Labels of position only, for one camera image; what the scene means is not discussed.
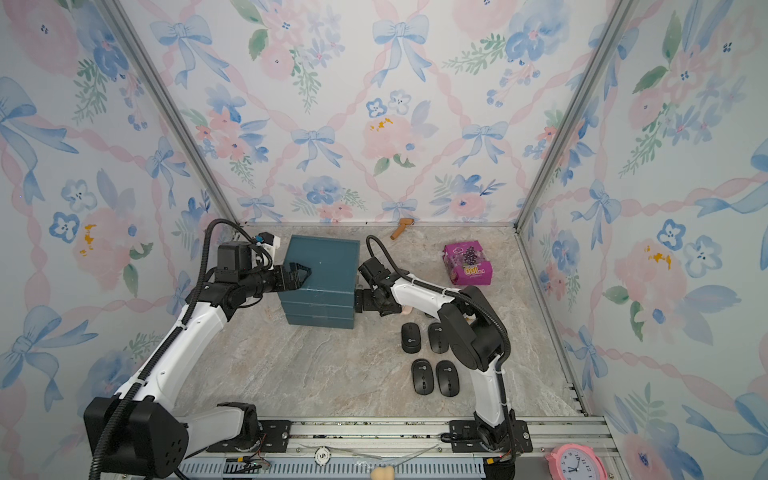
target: floral wallpaper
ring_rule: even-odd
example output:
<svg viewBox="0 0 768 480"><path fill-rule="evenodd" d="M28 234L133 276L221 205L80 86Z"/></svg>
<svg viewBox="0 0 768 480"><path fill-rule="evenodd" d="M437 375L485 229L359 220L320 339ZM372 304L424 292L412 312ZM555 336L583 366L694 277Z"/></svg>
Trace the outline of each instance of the floral wallpaper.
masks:
<svg viewBox="0 0 768 480"><path fill-rule="evenodd" d="M243 220L509 222L614 1L123 4Z"/></svg>
<svg viewBox="0 0 768 480"><path fill-rule="evenodd" d="M635 480L768 478L767 19L640 0L524 225Z"/></svg>
<svg viewBox="0 0 768 480"><path fill-rule="evenodd" d="M0 41L0 478L85 477L218 214L90 1L1 0Z"/></svg>

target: clock face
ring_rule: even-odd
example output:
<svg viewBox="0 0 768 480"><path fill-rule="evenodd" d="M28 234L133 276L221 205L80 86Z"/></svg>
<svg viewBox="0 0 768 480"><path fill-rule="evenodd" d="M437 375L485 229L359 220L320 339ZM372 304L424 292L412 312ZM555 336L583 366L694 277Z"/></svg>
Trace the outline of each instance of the clock face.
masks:
<svg viewBox="0 0 768 480"><path fill-rule="evenodd" d="M565 480L598 480L598 466L592 457L579 449L568 449L560 457L560 471Z"/></svg>

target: pink alarm clock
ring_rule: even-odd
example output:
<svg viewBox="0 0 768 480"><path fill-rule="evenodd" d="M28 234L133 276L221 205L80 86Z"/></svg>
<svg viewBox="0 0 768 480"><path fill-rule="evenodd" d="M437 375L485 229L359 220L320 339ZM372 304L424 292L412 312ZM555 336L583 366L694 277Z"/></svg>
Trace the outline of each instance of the pink alarm clock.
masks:
<svg viewBox="0 0 768 480"><path fill-rule="evenodd" d="M549 474L554 480L607 480L603 462L594 450L583 445L567 443L546 456Z"/></svg>

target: white robotic arm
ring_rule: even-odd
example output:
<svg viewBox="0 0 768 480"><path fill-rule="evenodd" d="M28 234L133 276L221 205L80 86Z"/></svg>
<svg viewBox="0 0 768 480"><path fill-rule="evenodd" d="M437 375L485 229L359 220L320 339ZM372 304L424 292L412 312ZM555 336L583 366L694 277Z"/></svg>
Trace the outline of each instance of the white robotic arm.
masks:
<svg viewBox="0 0 768 480"><path fill-rule="evenodd" d="M86 408L84 421L94 464L99 461L95 469L94 464L91 466L92 478L97 478L94 472L101 471L164 478L184 458L210 445L226 440L231 447L249 452L261 440L256 408L252 405L220 404L188 417L170 414L181 386L206 346L246 298L300 288L311 274L310 269L295 263L288 269L273 265L280 245L278 237L261 233L256 240L257 248L254 242L220 245L216 279L202 284L198 298L191 302L194 311L188 313L192 305L182 309L164 341L114 397L97 397ZM264 262L257 262L256 268L251 268L251 250L266 254ZM372 286L368 300L380 307L368 310L379 310L384 315L383 310L394 313L402 306L412 306L440 319L453 353L470 369L475 389L475 420L482 443L491 450L502 448L508 442L511 421L497 365L503 361L508 339L502 338L498 327L489 323L488 318L495 316L492 308L474 287L458 290L436 286L392 266L395 273L372 257L359 268ZM118 419L117 425L110 427L114 418ZM114 440L110 448L100 451L104 432L109 432Z"/></svg>
<svg viewBox="0 0 768 480"><path fill-rule="evenodd" d="M407 279L397 279L392 286L392 296L402 306L412 306L430 316L439 318L439 311L442 306L455 300L454 297L446 296L444 293L428 290L423 286L416 286L413 280L428 283L409 273ZM446 288L445 291L460 292L456 288ZM491 426L501 425L504 422L503 409L506 408L506 405L502 405L499 398L496 382L495 367L499 358L500 355L495 355L495 358L488 362L488 368L485 371L469 370L472 387L475 390L475 413Z"/></svg>

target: mounting plate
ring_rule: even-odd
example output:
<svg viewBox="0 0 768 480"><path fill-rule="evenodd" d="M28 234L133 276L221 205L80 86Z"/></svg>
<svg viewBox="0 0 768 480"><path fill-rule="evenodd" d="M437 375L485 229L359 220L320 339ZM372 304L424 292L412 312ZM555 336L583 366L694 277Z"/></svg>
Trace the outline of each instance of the mounting plate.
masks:
<svg viewBox="0 0 768 480"><path fill-rule="evenodd" d="M264 443L261 445L261 452L285 453L288 449L288 440L290 440L290 426L290 420L259 420L261 434L266 434ZM255 452L258 448L259 446L256 444L252 451ZM207 451L210 453L248 453L235 449L234 446L227 443L227 440L211 445Z"/></svg>
<svg viewBox="0 0 768 480"><path fill-rule="evenodd" d="M464 439L478 438L474 420L452 420L448 423L451 433L460 435ZM522 420L512 421L512 436L515 438L515 452L533 452L531 434L528 432L528 424ZM480 444L476 443L451 443L454 453L491 453Z"/></svg>

